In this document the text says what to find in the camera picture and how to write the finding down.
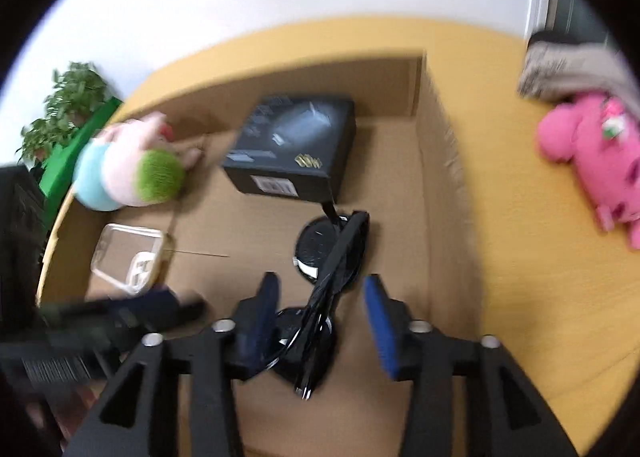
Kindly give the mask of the potted green plant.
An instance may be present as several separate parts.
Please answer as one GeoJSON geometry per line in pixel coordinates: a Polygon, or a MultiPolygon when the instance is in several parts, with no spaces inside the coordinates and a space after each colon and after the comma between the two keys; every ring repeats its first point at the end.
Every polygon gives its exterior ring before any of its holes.
{"type": "Polygon", "coordinates": [[[25,125],[16,153],[29,163],[43,162],[56,145],[70,140],[112,95],[113,91],[92,62],[72,61],[52,73],[53,92],[43,101],[43,116],[25,125]]]}

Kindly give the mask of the black charger box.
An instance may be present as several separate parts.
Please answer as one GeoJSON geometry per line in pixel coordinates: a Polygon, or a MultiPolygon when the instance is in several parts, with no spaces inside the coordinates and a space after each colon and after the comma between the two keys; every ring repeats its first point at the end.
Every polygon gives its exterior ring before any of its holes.
{"type": "Polygon", "coordinates": [[[243,194],[336,203],[355,134],[349,97],[266,97],[245,119],[221,168],[243,194]]]}

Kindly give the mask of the black sunglasses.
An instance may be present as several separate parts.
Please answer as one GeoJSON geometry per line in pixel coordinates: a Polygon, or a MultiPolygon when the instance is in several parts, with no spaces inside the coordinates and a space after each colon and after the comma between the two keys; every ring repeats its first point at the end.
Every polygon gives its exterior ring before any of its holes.
{"type": "Polygon", "coordinates": [[[335,311],[352,290],[366,258],[370,214],[341,214],[322,204],[323,214],[299,233],[293,265],[312,290],[303,307],[277,313],[267,367],[308,401],[331,370],[338,344],[335,311]]]}

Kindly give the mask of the cardboard box tray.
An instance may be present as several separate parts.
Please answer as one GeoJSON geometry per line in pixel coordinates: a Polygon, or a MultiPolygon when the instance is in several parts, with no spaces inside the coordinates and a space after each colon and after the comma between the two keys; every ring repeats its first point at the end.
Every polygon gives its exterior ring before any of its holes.
{"type": "MultiPolygon", "coordinates": [[[[315,54],[265,67],[209,66],[191,58],[152,74],[119,119],[165,113],[177,142],[205,150],[186,195],[125,209],[120,223],[168,232],[166,284],[204,295],[218,315],[251,295],[262,274],[281,279],[283,305],[307,301],[292,264],[294,241],[318,204],[239,192],[221,160],[256,104],[269,95],[337,94],[356,105],[357,131],[337,203],[371,217],[366,269],[388,293],[448,335],[473,338],[482,277],[454,131],[433,57],[422,50],[315,54]]],[[[273,373],[236,388],[242,439],[268,456],[393,456],[410,388],[378,362],[360,290],[337,309],[341,341],[323,387],[308,401],[273,373]]]]}

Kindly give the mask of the pink plush toy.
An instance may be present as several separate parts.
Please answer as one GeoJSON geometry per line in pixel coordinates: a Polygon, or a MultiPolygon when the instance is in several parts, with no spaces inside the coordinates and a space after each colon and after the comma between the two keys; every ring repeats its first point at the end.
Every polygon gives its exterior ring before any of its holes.
{"type": "Polygon", "coordinates": [[[622,100],[604,92],[576,95],[538,123],[540,153],[574,166],[603,232],[626,226],[639,248],[639,123],[622,100]]]}

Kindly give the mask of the grey printed cloth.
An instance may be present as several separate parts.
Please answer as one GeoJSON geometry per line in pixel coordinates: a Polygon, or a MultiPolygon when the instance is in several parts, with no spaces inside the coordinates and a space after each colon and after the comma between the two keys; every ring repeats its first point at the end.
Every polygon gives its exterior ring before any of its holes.
{"type": "Polygon", "coordinates": [[[518,94],[559,102],[584,92],[615,96],[629,113],[639,117],[639,82],[621,52],[566,33],[535,32],[527,43],[518,94]]]}

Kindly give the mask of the clear phone case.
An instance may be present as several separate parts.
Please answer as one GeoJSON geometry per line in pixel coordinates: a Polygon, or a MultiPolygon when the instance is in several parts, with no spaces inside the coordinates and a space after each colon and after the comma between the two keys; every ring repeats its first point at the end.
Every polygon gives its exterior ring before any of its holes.
{"type": "Polygon", "coordinates": [[[92,255],[91,273],[130,297],[141,295],[154,286],[168,241],[159,229],[106,224],[92,255]]]}

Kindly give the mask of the pig plush toy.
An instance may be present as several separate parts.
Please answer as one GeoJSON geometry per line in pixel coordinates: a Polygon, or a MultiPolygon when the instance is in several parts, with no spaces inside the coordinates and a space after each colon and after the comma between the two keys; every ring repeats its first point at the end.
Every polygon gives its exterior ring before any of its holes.
{"type": "Polygon", "coordinates": [[[72,189],[94,211],[162,204],[178,197],[202,154],[200,147],[177,147],[166,116],[154,111],[90,139],[77,158],[72,189]]]}

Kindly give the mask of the green table cloth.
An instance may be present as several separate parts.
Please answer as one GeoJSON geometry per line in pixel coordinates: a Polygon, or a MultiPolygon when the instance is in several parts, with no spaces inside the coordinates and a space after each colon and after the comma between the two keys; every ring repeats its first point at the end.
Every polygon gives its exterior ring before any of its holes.
{"type": "Polygon", "coordinates": [[[55,145],[49,157],[43,162],[43,173],[39,188],[43,193],[43,224],[48,233],[52,229],[62,202],[73,180],[75,163],[89,139],[107,124],[122,101],[111,97],[104,102],[88,121],[75,131],[70,143],[55,145]]]}

